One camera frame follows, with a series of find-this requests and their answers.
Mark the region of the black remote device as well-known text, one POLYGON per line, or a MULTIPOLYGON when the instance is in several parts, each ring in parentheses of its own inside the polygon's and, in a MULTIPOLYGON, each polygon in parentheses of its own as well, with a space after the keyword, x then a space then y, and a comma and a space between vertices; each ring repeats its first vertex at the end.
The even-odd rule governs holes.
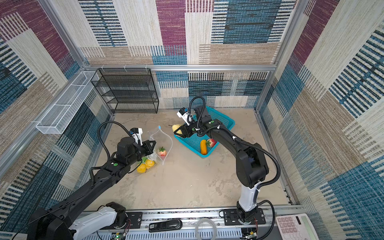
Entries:
POLYGON ((167 232, 180 230, 183 226, 183 222, 179 219, 173 219, 163 222, 156 222, 149 224, 148 230, 150 233, 167 232))

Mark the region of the white calculator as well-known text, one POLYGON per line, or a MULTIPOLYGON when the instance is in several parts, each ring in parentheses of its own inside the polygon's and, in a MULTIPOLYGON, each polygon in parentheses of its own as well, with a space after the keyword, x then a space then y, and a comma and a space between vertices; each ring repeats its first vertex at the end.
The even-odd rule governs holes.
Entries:
POLYGON ((276 224, 283 240, 319 240, 307 214, 277 216, 276 224))

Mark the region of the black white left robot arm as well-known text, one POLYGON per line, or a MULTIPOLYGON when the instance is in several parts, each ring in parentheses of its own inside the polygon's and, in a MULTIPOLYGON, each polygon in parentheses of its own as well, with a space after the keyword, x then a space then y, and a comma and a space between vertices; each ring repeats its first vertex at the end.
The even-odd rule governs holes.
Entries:
POLYGON ((134 137, 120 140, 117 150, 105 164, 90 168, 90 180, 48 210, 38 209, 27 230, 29 240, 81 240, 108 226, 126 222, 125 208, 113 203, 99 212, 78 220, 80 214, 102 193, 131 172, 133 164, 155 152, 156 141, 136 142, 134 137))

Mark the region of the clear zip top bag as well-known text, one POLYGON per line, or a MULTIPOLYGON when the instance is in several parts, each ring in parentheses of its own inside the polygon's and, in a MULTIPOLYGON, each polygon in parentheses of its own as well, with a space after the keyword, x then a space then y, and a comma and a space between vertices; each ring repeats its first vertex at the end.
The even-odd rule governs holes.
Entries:
MULTIPOLYGON (((153 129, 151 131, 148 131, 146 136, 147 136, 147 138, 145 140, 151 140, 151 141, 154 140, 154 141, 156 141, 156 146, 155 146, 155 149, 154 149, 154 153, 151 154, 151 155, 146 156, 148 159, 154 161, 156 164, 153 167, 151 167, 150 169, 147 169, 147 171, 145 173, 155 169, 158 166, 164 165, 165 160, 167 159, 167 157, 168 157, 168 155, 169 155, 169 153, 170 153, 170 151, 171 151, 171 149, 173 147, 173 140, 172 140, 172 138, 169 135, 167 135, 162 130, 161 126, 158 126, 157 128, 155 128, 155 129, 153 129), (159 148, 161 148, 161 147, 164 147, 167 150, 167 156, 165 158, 161 158, 158 155, 159 148)), ((142 160, 140 161, 140 163, 134 169, 134 173, 135 174, 140 174, 140 173, 137 172, 137 167, 140 164, 144 164, 144 163, 142 163, 142 160)))

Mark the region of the orange yellow toy mango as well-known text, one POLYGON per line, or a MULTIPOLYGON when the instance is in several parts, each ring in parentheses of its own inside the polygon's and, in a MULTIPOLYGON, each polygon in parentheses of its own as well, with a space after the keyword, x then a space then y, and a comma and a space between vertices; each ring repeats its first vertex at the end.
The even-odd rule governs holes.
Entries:
POLYGON ((205 156, 208 153, 207 141, 201 140, 200 142, 200 153, 205 156))

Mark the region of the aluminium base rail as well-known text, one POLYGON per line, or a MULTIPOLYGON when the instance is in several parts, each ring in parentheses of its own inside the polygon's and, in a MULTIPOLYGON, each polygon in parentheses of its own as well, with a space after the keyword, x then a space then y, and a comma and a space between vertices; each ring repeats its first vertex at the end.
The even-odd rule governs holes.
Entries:
MULTIPOLYGON (((258 223, 258 232, 260 235, 266 233, 272 223, 272 210, 268 204, 261 206, 265 224, 258 223)), ((277 205, 274 206, 276 216, 304 214, 304 208, 300 205, 277 205)), ((190 208, 190 209, 162 209, 162 210, 131 210, 130 212, 141 212, 141 226, 138 229, 129 230, 126 240, 193 240, 195 237, 195 225, 199 219, 211 219, 217 227, 217 240, 236 240, 242 237, 242 233, 246 230, 255 230, 256 225, 233 225, 226 226, 224 211, 219 214, 222 209, 235 209, 235 207, 219 207, 219 208, 190 208), (178 231, 149 233, 148 227, 151 223, 163 222, 172 219, 180 219, 183 226, 178 231)), ((83 240, 112 240, 115 233, 122 232, 118 230, 99 230, 92 233, 83 240)))

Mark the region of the clear tube coil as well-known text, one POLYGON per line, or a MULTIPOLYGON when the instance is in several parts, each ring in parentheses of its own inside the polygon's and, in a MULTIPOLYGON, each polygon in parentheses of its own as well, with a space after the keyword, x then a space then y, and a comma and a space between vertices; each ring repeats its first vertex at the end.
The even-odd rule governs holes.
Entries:
POLYGON ((199 219, 195 225, 195 237, 197 240, 216 240, 218 237, 216 224, 208 218, 199 219))

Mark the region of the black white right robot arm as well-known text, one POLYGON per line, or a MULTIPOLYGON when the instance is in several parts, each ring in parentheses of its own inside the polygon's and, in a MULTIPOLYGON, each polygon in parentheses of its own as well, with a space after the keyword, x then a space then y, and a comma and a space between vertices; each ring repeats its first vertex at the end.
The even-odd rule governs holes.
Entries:
POLYGON ((265 151, 259 144, 252 145, 233 134, 219 119, 214 119, 204 107, 195 108, 194 119, 187 108, 181 108, 177 116, 184 124, 174 130, 180 138, 191 138, 201 134, 223 145, 236 159, 236 174, 242 184, 241 196, 237 202, 239 222, 248 224, 258 213, 257 199, 264 185, 269 168, 265 151))

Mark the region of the yellow toy lemon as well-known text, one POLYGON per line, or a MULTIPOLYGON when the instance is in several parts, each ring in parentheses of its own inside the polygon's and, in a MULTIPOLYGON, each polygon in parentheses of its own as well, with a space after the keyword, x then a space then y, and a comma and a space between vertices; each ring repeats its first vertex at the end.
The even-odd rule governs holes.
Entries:
POLYGON ((147 169, 150 169, 150 168, 153 167, 155 164, 156 164, 156 163, 155 163, 154 161, 150 160, 150 159, 147 159, 147 160, 145 161, 145 166, 146 166, 147 169))

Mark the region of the teal plastic basket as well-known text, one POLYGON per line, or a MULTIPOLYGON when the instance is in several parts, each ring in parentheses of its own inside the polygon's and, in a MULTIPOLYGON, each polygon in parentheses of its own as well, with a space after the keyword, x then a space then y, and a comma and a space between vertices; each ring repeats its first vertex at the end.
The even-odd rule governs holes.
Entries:
MULTIPOLYGON (((211 115, 213 120, 219 120, 221 121, 228 130, 231 130, 235 126, 235 121, 228 117, 227 115, 213 109, 210 107, 207 107, 208 113, 211 115)), ((216 149, 216 147, 219 145, 219 143, 216 143, 212 148, 208 147, 208 153, 206 155, 201 154, 201 147, 200 143, 202 140, 209 140, 209 136, 205 135, 204 137, 198 137, 196 134, 191 136, 190 138, 180 138, 179 136, 174 135, 176 140, 181 142, 186 148, 191 150, 193 153, 197 154, 201 158, 207 158, 211 155, 211 153, 216 149)))

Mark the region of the pale yellow toy fruit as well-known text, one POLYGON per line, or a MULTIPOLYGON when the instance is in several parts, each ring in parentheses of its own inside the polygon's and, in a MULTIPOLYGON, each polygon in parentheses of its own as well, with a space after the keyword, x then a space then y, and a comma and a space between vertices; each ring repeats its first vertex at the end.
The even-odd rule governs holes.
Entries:
POLYGON ((182 130, 180 129, 181 126, 182 126, 181 124, 172 125, 172 130, 174 132, 174 135, 178 135, 178 136, 182 135, 182 130))

